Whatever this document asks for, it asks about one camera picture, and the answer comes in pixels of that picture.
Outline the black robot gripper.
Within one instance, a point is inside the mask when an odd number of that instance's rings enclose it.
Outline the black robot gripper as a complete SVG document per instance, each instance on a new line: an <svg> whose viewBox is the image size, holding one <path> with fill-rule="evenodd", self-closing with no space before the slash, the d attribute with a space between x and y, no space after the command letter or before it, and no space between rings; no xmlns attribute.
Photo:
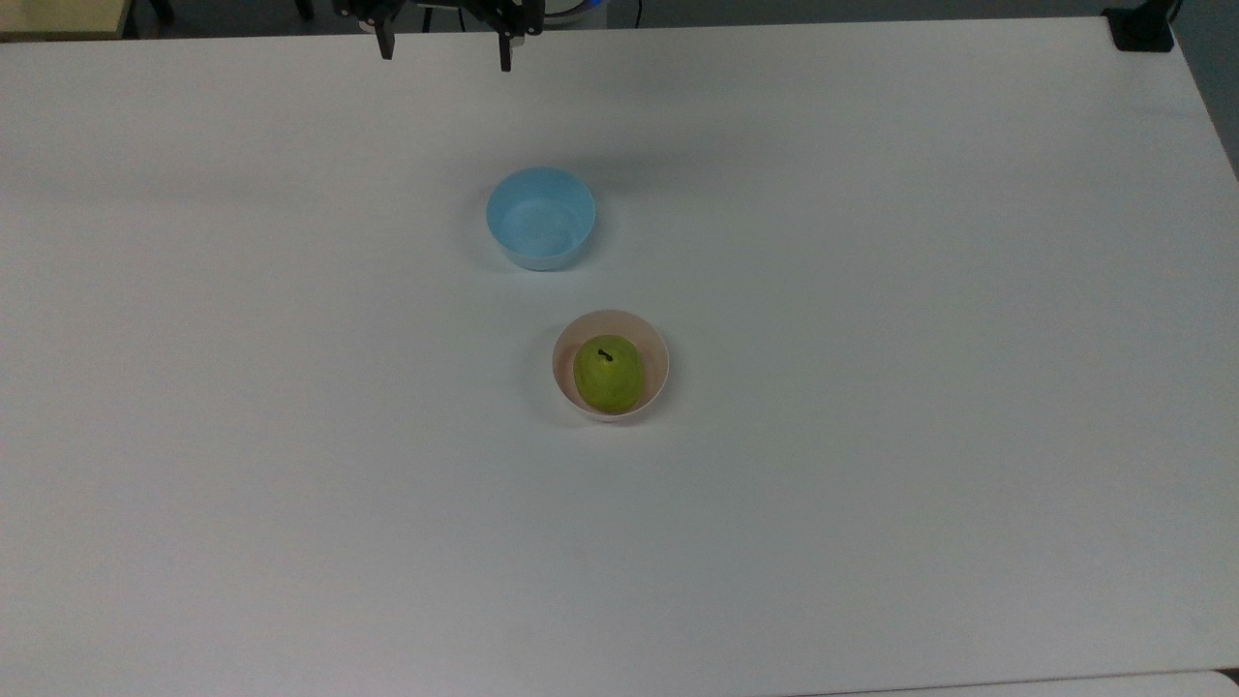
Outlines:
<svg viewBox="0 0 1239 697"><path fill-rule="evenodd" d="M470 16L499 33L499 64L506 74L513 68L513 37L538 36L544 31L544 1L333 1L333 14L356 19L358 25L377 35L380 56L394 56L394 24L406 7L419 12Z"/></svg>

